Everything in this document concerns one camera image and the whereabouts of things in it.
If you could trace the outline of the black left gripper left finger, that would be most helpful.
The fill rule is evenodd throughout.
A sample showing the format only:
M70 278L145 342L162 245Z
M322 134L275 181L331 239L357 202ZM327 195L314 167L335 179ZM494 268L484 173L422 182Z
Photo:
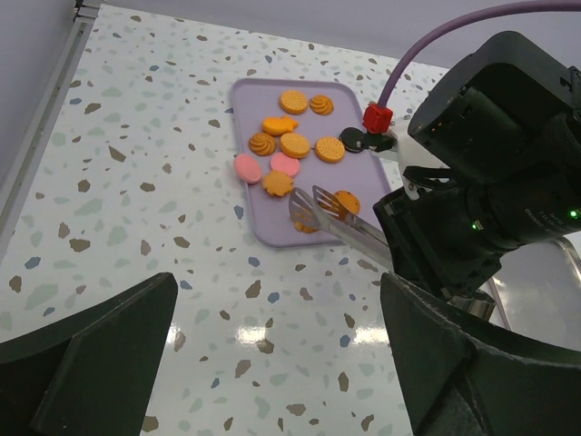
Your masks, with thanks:
M4 435L137 435L178 296L169 272L1 344Z

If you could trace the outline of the metal serving tongs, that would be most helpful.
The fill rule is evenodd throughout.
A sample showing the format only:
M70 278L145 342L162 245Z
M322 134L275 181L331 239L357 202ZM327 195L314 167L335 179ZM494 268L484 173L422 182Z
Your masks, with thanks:
M290 215L292 211L300 208L314 213L321 231L365 254L388 271L393 269L384 232L349 212L330 192L317 185L312 186L312 194L298 187L293 188L289 196Z

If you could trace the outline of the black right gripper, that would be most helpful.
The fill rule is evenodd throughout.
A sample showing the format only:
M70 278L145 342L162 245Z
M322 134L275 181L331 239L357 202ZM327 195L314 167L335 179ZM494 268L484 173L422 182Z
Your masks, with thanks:
M399 188L373 211L394 273L441 300L472 297L501 268L501 255L481 245L479 229L468 217L465 189L431 191L411 200Z

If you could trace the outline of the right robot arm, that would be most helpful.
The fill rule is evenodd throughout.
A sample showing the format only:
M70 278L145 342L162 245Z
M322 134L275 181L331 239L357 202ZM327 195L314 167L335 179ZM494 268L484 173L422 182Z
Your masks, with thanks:
M404 185L374 211L395 274L439 298L580 228L580 73L520 33L450 69L398 150Z

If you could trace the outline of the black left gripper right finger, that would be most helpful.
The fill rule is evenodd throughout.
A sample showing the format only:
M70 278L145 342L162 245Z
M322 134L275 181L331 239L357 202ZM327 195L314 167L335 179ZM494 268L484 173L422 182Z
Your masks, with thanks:
M579 434L579 352L483 321L391 272L380 302L413 434Z

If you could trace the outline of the chocolate chip cookie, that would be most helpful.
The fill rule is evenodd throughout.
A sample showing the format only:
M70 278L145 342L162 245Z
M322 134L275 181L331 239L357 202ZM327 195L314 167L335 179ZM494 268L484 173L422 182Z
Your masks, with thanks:
M360 211L360 202L356 195L349 191L339 190L334 194L338 202L349 212L357 215Z

